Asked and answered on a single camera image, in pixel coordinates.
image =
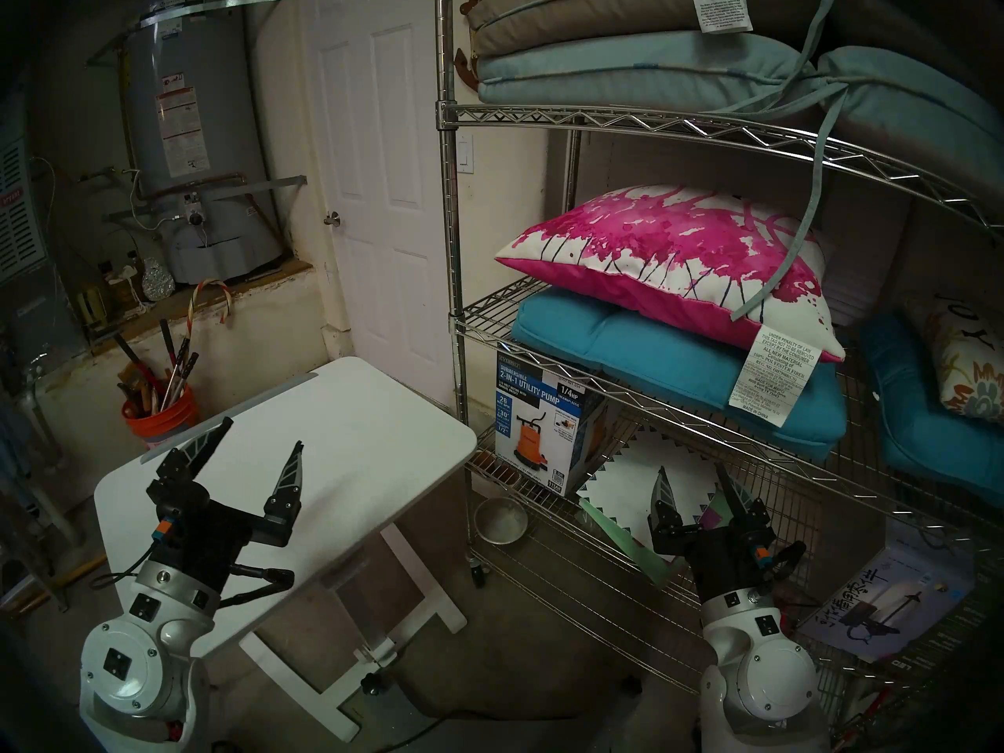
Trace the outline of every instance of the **aluminum foil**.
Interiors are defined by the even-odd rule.
[[[143,260],[143,292],[152,302],[167,299],[175,292],[175,279],[157,259]]]

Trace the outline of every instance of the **light switch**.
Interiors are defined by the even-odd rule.
[[[473,135],[457,135],[457,172],[474,174]]]

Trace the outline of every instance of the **teal cushion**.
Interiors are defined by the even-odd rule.
[[[931,354],[902,316],[886,313],[868,319],[860,328],[860,342],[878,395],[885,462],[1004,505],[1004,427],[945,409]]]
[[[826,80],[848,84],[834,134],[923,167],[1004,209],[1004,117],[992,104],[891,50],[837,48],[819,57],[818,68]]]
[[[701,112],[775,90],[797,61],[794,48],[756,34],[630,34],[482,59],[478,93],[490,104],[617,104]],[[806,63],[803,71],[814,70]],[[811,85],[793,85],[783,101]]]
[[[846,430],[835,364],[816,365],[778,429],[728,406],[745,351],[633,310],[548,288],[520,305],[512,336],[548,355],[601,368],[670,404],[722,413],[763,440],[814,461],[825,459]]]

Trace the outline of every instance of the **floral pillow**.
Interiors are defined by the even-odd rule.
[[[986,313],[964,299],[935,294],[926,315],[922,333],[942,404],[961,416],[1004,423],[1004,348]]]
[[[527,275],[748,350],[761,324],[842,361],[822,296],[823,251],[810,229],[781,282],[731,319],[774,274],[798,219],[688,186],[611,191],[530,227],[495,256]]]

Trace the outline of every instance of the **shelf caster wheel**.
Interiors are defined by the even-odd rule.
[[[481,560],[475,558],[470,552],[467,554],[467,563],[471,566],[471,579],[474,580],[475,588],[485,587],[485,575],[490,571]]]
[[[380,676],[380,673],[372,672],[359,681],[359,688],[366,696],[378,696],[384,693],[387,684],[384,683],[384,679]]]
[[[642,681],[634,675],[629,675],[620,681],[620,690],[632,699],[642,696]]]

